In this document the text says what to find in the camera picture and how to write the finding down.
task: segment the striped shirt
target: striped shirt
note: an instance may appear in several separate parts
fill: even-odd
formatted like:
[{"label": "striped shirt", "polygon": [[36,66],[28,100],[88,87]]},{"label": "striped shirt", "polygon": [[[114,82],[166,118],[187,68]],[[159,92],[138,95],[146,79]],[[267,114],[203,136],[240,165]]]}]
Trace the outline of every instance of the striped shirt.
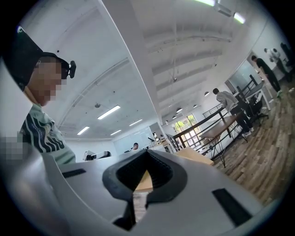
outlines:
[{"label": "striped shirt", "polygon": [[33,104],[20,134],[24,142],[30,143],[40,153],[53,156],[58,165],[75,163],[75,154],[66,145],[55,122],[42,111],[39,104]]}]

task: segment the wooden table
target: wooden table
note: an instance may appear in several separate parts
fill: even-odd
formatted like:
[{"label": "wooden table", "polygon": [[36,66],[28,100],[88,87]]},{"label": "wooden table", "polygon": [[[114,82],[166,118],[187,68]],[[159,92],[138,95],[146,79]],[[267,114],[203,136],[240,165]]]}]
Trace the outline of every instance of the wooden table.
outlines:
[{"label": "wooden table", "polygon": [[[203,156],[202,154],[198,153],[197,151],[195,151],[194,149],[192,149],[191,147],[186,147],[178,152],[175,153],[175,155],[182,157],[182,158],[186,158],[186,159],[190,159],[193,161],[198,161],[198,162],[202,162],[205,163],[207,165],[213,165],[214,162],[211,161],[209,158]],[[153,183],[152,183],[152,179],[148,173],[148,171],[146,171],[142,177],[141,182],[139,183],[139,185],[136,188],[136,192],[149,192],[153,190]]]},{"label": "wooden table", "polygon": [[214,152],[213,152],[212,158],[215,155],[216,145],[217,144],[219,145],[220,153],[218,153],[218,155],[219,155],[224,167],[225,167],[225,160],[224,160],[224,151],[225,151],[225,149],[223,150],[222,143],[221,143],[221,141],[218,141],[218,139],[219,139],[219,137],[221,136],[221,134],[223,132],[225,132],[226,130],[229,130],[229,127],[231,127],[232,130],[235,130],[235,132],[240,134],[235,129],[235,127],[232,126],[232,124],[238,119],[238,117],[239,117],[239,114],[224,117],[224,119],[222,119],[219,123],[217,123],[215,126],[213,126],[212,128],[210,128],[209,130],[207,130],[206,132],[204,132],[203,134],[200,135],[200,138],[208,138],[210,140],[209,142],[212,142],[212,144],[213,144],[213,141],[215,141],[215,144],[213,144],[214,145]]}]

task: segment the gray shirt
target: gray shirt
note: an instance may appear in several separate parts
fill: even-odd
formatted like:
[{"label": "gray shirt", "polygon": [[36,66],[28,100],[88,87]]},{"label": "gray shirt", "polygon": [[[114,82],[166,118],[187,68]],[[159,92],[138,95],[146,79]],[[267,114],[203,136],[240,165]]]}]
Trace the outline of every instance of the gray shirt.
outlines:
[{"label": "gray shirt", "polygon": [[222,107],[224,107],[228,113],[230,113],[231,109],[237,106],[239,102],[238,99],[234,97],[234,95],[226,91],[218,92],[216,100],[221,102]]}]

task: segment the ceiling light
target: ceiling light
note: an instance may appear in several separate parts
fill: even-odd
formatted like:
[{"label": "ceiling light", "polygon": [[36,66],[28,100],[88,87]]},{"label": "ceiling light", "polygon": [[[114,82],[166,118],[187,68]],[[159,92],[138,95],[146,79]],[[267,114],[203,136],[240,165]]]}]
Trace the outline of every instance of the ceiling light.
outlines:
[{"label": "ceiling light", "polygon": [[215,5],[215,0],[195,0],[197,2],[202,2],[202,3],[206,3],[210,6],[214,6]]},{"label": "ceiling light", "polygon": [[120,106],[115,106],[113,109],[109,110],[108,112],[104,113],[100,117],[98,117],[99,120],[103,119],[104,117],[108,116],[109,114],[113,113],[114,111],[118,110]]},{"label": "ceiling light", "polygon": [[80,135],[80,134],[82,134],[83,132],[85,132],[86,130],[88,130],[89,129],[89,127],[88,126],[86,126],[83,130],[81,130],[79,133],[77,133],[77,135]]},{"label": "ceiling light", "polygon": [[140,122],[140,121],[142,121],[142,119],[140,119],[140,120],[138,120],[138,121],[136,121],[136,122],[130,124],[129,126],[132,126],[132,125],[134,125],[134,124],[136,124],[136,123],[138,123],[138,122]]},{"label": "ceiling light", "polygon": [[245,18],[242,17],[239,13],[234,14],[234,19],[236,19],[238,22],[244,24],[245,23]]},{"label": "ceiling light", "polygon": [[118,131],[116,131],[115,133],[112,133],[111,136],[114,135],[114,134],[116,134],[116,133],[118,133],[118,132],[120,132],[120,131],[121,131],[121,130],[118,130]]}]

